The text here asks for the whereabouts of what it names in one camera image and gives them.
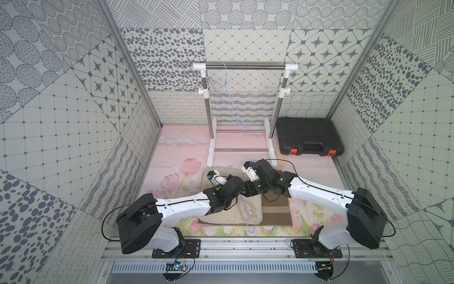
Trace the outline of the light blue wire hanger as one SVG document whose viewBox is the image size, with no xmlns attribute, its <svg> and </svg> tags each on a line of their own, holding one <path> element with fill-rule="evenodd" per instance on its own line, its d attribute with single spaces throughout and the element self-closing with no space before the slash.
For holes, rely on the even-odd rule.
<svg viewBox="0 0 454 284">
<path fill-rule="evenodd" d="M 253 222 L 253 226 L 251 228 L 249 228 L 249 226 L 251 225 L 250 221 L 251 221 L 251 214 L 249 213 L 249 210 L 246 206 L 246 202 L 243 198 L 241 198 L 241 202 L 242 202 L 242 207 L 243 207 L 243 211 L 246 215 L 246 232 L 248 234 L 252 234 L 252 235 L 255 235 L 256 233 L 256 228 L 257 228 L 257 223 L 256 222 Z"/>
<path fill-rule="evenodd" d="M 224 77 L 223 84 L 221 84 L 220 82 L 217 82 L 216 80 L 212 79 L 211 77 L 208 78 L 208 82 L 210 83 L 210 86 L 213 87 L 216 96 L 219 98 L 221 103 L 223 103 L 224 107 L 230 113 L 231 117 L 235 120 L 236 124 L 240 127 L 240 130 L 245 132 L 246 131 L 246 125 L 244 123 L 244 120 L 240 116 L 240 112 L 238 111 L 238 109 L 236 107 L 236 104 L 234 103 L 234 100 L 233 100 L 233 98 L 232 98 L 232 96 L 231 96 L 231 94 L 230 94 L 230 92 L 228 90 L 228 70 L 227 70 L 227 66 L 226 66 L 226 64 L 224 62 L 222 62 L 222 66 L 223 66 L 224 71 L 225 71 L 225 77 Z M 221 86 L 221 87 L 224 88 L 224 91 L 227 94 L 227 96 L 228 96 L 228 98 L 230 100 L 231 106 L 234 108 L 234 111 L 231 110 L 231 108 L 228 106 L 226 101 L 219 94 L 219 92 L 218 92 L 217 88 L 215 87 L 215 85 L 218 85 L 218 86 Z"/>
</svg>

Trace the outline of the beige wool scarf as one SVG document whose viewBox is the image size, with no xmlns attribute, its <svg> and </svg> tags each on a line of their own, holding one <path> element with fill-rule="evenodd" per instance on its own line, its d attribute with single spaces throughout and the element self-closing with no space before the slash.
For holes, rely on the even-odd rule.
<svg viewBox="0 0 454 284">
<path fill-rule="evenodd" d="M 201 189 L 213 187 L 212 183 L 207 178 L 207 174 L 211 170 L 217 170 L 222 176 L 238 176 L 243 181 L 249 181 L 249 177 L 241 170 L 234 168 L 206 168 L 202 174 Z M 223 210 L 216 214 L 199 217 L 199 223 L 202 226 L 244 226 L 246 225 L 246 215 L 243 211 L 241 198 L 246 202 L 246 206 L 251 214 L 251 225 L 256 222 L 257 225 L 263 221 L 262 200 L 261 195 L 253 197 L 244 197 L 240 195 L 233 200 L 233 207 L 227 211 Z"/>
</svg>

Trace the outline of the brown plaid scarf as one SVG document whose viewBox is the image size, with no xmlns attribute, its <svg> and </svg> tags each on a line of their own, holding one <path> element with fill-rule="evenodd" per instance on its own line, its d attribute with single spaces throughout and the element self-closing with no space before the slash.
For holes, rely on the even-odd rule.
<svg viewBox="0 0 454 284">
<path fill-rule="evenodd" d="M 289 201 L 271 192 L 262 194 L 263 221 L 257 226 L 291 226 L 292 216 Z"/>
</svg>

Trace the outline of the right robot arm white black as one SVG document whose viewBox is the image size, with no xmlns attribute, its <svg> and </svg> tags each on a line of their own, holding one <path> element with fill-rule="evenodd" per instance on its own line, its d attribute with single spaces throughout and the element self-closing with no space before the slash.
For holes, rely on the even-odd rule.
<svg viewBox="0 0 454 284">
<path fill-rule="evenodd" d="M 330 188 L 300 177 L 296 170 L 278 171 L 267 159 L 245 162 L 241 170 L 249 177 L 247 197 L 272 192 L 312 202 L 340 215 L 341 222 L 316 229 L 312 239 L 321 246 L 333 250 L 357 243 L 369 249 L 379 248 L 387 216 L 370 191 Z"/>
</svg>

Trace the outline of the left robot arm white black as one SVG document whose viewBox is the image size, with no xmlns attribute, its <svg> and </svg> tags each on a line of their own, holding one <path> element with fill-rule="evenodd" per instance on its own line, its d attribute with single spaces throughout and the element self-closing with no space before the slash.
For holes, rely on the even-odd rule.
<svg viewBox="0 0 454 284">
<path fill-rule="evenodd" d="M 260 181 L 243 181 L 228 176 L 226 182 L 201 193 L 173 200 L 156 199 L 145 194 L 117 216 L 117 229 L 123 254 L 152 247 L 179 254 L 185 246 L 181 231 L 164 225 L 187 217 L 217 214 L 229 209 L 239 196 L 246 198 L 265 193 Z"/>
</svg>

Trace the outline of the white steel clothes rack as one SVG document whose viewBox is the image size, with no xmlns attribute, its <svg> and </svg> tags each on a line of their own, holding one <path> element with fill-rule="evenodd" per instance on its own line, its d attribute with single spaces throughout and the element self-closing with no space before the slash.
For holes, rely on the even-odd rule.
<svg viewBox="0 0 454 284">
<path fill-rule="evenodd" d="M 246 131 L 240 130 L 235 120 L 231 117 L 230 113 L 224 107 L 223 103 L 216 96 L 213 87 L 210 86 L 208 78 L 216 80 L 223 84 L 225 71 L 222 63 L 194 63 L 192 68 L 200 74 L 202 79 L 202 87 L 198 93 L 203 96 L 205 102 L 206 115 L 209 127 L 209 150 L 206 164 L 213 166 L 215 161 L 215 154 L 217 153 L 265 153 L 272 159 L 272 165 L 276 166 L 275 148 L 273 145 L 274 130 L 277 124 L 277 119 L 281 110 L 283 99 L 290 94 L 290 88 L 287 87 L 287 81 L 290 74 L 297 71 L 299 65 L 296 63 L 284 64 L 258 64 L 258 63 L 226 63 L 227 70 L 239 71 L 240 73 L 254 72 L 254 71 L 278 71 L 282 73 L 279 83 L 279 90 L 276 93 L 248 93 L 248 92 L 231 92 L 228 90 L 236 104 L 240 116 L 243 118 L 246 125 Z M 230 100 L 224 91 L 224 88 L 215 85 L 219 94 L 226 101 L 231 110 Z M 218 136 L 222 133 L 257 133 L 265 137 L 265 146 L 262 148 L 247 148 L 225 146 L 221 147 L 218 141 Z"/>
</svg>

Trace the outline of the black plastic tool case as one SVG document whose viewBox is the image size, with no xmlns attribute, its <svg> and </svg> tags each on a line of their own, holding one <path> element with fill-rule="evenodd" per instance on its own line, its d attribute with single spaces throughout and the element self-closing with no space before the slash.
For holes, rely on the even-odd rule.
<svg viewBox="0 0 454 284">
<path fill-rule="evenodd" d="M 340 156 L 344 145 L 328 118 L 280 117 L 276 124 L 279 150 L 283 155 Z"/>
</svg>

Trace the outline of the right black controller box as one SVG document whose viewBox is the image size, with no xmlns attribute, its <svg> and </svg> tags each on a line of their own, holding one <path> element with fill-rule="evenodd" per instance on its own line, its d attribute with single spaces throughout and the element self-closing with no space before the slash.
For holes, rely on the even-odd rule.
<svg viewBox="0 0 454 284">
<path fill-rule="evenodd" d="M 316 262 L 315 276 L 321 280 L 330 280 L 333 275 L 333 264 L 329 262 Z"/>
</svg>

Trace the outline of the green circuit board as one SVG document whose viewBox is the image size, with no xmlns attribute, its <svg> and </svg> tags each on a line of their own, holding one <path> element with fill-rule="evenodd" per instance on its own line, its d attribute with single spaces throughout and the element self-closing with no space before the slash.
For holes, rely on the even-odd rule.
<svg viewBox="0 0 454 284">
<path fill-rule="evenodd" d="M 187 266 L 182 262 L 173 262 L 166 264 L 167 272 L 185 272 L 187 271 Z"/>
</svg>

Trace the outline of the aluminium mounting rail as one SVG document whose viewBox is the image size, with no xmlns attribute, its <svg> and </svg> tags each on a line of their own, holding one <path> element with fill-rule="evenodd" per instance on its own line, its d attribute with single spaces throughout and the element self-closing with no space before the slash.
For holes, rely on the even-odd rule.
<svg viewBox="0 0 454 284">
<path fill-rule="evenodd" d="M 198 253 L 197 261 L 265 261 L 293 260 L 295 252 L 291 237 L 197 237 L 200 245 L 190 246 L 190 252 Z M 378 249 L 369 249 L 357 243 L 340 246 L 342 260 L 354 261 L 393 260 L 385 242 Z M 110 241 L 102 253 L 103 261 L 153 261 L 153 249 L 142 248 L 132 254 L 123 254 L 119 243 Z"/>
</svg>

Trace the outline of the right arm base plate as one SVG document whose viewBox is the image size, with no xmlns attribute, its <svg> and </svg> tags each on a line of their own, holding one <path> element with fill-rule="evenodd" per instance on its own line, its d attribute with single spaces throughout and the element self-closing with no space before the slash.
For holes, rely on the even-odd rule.
<svg viewBox="0 0 454 284">
<path fill-rule="evenodd" d="M 340 248 L 329 250 L 318 241 L 310 239 L 293 239 L 290 242 L 297 259 L 340 259 L 343 258 Z"/>
</svg>

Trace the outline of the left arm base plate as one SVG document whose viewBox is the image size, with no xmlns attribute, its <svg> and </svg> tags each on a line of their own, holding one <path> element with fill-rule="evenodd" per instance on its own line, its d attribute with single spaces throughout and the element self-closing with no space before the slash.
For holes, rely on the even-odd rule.
<svg viewBox="0 0 454 284">
<path fill-rule="evenodd" d="M 176 259 L 178 257 L 188 257 L 198 259 L 201 250 L 201 239 L 186 239 L 184 246 L 178 245 L 170 253 L 160 249 L 154 249 L 152 253 L 153 259 Z"/>
</svg>

